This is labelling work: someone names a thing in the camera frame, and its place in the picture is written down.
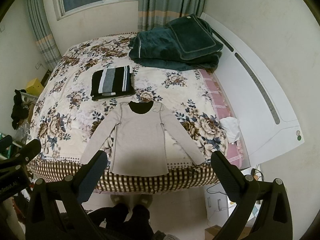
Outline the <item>beige long sleeve shirt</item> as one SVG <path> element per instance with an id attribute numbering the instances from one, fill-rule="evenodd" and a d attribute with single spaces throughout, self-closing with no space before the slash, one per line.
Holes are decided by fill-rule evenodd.
<path id="1" fill-rule="evenodd" d="M 165 133 L 168 132 L 195 165 L 205 158 L 196 143 L 162 103 L 144 103 L 147 111 L 137 110 L 135 102 L 118 104 L 92 134 L 80 162 L 87 164 L 112 136 L 110 171 L 115 174 L 154 177 L 167 174 Z"/>

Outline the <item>black clothes on rack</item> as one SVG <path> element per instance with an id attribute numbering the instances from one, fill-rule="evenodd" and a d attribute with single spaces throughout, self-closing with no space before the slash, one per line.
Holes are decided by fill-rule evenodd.
<path id="1" fill-rule="evenodd" d="M 29 108 L 24 107 L 21 93 L 26 93 L 25 89 L 15 90 L 14 95 L 14 105 L 12 108 L 11 118 L 12 118 L 12 127 L 14 130 L 17 130 L 23 120 L 27 119 L 29 116 Z"/>

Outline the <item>white bedside cabinet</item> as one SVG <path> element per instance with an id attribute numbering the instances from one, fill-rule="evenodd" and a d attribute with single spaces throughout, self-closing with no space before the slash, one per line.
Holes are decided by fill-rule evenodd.
<path id="1" fill-rule="evenodd" d="M 263 174 L 259 170 L 257 171 L 255 168 L 260 167 L 259 165 L 256 167 L 249 167 L 241 172 L 244 175 L 251 174 L 254 179 L 262 181 Z M 204 200 L 206 205 L 207 224 L 209 227 L 214 225 L 222 227 L 236 207 L 236 203 L 228 198 L 221 183 L 205 186 Z M 260 210 L 261 203 L 262 200 L 255 202 L 246 226 L 253 226 L 253 223 Z"/>

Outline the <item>pink striped bed sheet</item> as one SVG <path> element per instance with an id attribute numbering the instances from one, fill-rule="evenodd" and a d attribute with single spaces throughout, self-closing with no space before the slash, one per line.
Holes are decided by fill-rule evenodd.
<path id="1" fill-rule="evenodd" d="M 227 98 L 225 97 L 216 77 L 213 74 L 209 74 L 205 70 L 199 70 L 199 72 L 200 77 L 202 77 L 207 86 L 209 98 L 211 100 L 217 120 L 229 116 L 233 117 L 232 108 L 229 106 Z M 231 164 L 237 166 L 238 168 L 242 167 L 245 158 L 244 150 L 240 140 L 232 144 L 228 144 L 227 159 L 231 162 Z"/>

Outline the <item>white crumpled cloth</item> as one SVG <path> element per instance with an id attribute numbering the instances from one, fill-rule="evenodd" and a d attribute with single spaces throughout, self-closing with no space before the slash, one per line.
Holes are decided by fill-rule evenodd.
<path id="1" fill-rule="evenodd" d="M 220 126 L 225 130 L 227 140 L 230 144 L 233 144 L 240 139 L 241 131 L 237 118 L 231 116 L 222 118 L 220 119 Z"/>

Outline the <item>floral bed blanket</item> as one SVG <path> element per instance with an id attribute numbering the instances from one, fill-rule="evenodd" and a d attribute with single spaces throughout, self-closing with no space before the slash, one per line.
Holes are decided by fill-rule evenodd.
<path id="1" fill-rule="evenodd" d="M 226 153 L 228 141 L 204 72 L 136 64 L 131 38 L 104 36 L 65 52 L 34 107 L 29 139 L 42 150 L 29 170 L 58 181 L 102 150 L 101 191 L 155 194 L 217 183 L 210 157 Z"/>

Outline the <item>yellow box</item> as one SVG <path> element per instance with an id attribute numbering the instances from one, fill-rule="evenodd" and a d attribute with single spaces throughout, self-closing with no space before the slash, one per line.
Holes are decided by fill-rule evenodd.
<path id="1" fill-rule="evenodd" d="M 25 90 L 27 91 L 27 94 L 40 96 L 44 87 L 38 78 L 34 78 L 27 83 Z"/>

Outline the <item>white bed headboard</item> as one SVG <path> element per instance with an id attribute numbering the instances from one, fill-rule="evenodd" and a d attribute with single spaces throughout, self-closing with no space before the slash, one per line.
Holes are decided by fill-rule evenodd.
<path id="1" fill-rule="evenodd" d="M 233 110 L 251 166 L 283 155 L 304 143 L 295 112 L 263 61 L 223 24 L 202 13 L 223 43 L 214 72 Z"/>

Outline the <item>left green curtain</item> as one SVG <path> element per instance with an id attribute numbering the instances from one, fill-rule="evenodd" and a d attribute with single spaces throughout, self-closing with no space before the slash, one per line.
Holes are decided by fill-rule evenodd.
<path id="1" fill-rule="evenodd" d="M 61 54 L 49 26 L 43 0 L 25 0 L 27 16 L 35 37 L 35 43 L 46 62 L 49 71 L 53 71 L 61 60 Z"/>

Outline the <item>green curtain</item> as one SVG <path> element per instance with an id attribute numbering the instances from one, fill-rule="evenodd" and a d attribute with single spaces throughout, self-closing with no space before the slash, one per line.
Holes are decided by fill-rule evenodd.
<path id="1" fill-rule="evenodd" d="M 25 0 L 27 16 L 35 37 L 35 43 L 46 62 L 49 71 L 53 71 L 61 60 L 61 54 L 49 26 L 43 0 Z"/>
<path id="2" fill-rule="evenodd" d="M 201 16 L 205 0 L 138 0 L 138 31 L 163 27 L 187 15 Z"/>

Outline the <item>dark green folded blanket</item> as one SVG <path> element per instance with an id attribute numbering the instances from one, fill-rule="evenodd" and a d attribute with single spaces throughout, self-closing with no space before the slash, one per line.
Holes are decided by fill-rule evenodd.
<path id="1" fill-rule="evenodd" d="M 186 71 L 217 67 L 223 44 L 206 21 L 192 14 L 139 32 L 129 47 L 130 59 L 142 66 Z"/>

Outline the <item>right green curtain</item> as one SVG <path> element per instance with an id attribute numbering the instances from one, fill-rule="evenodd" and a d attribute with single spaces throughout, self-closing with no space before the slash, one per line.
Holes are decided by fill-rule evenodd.
<path id="1" fill-rule="evenodd" d="M 201 16 L 205 0 L 138 0 L 138 31 L 163 27 L 187 15 Z"/>

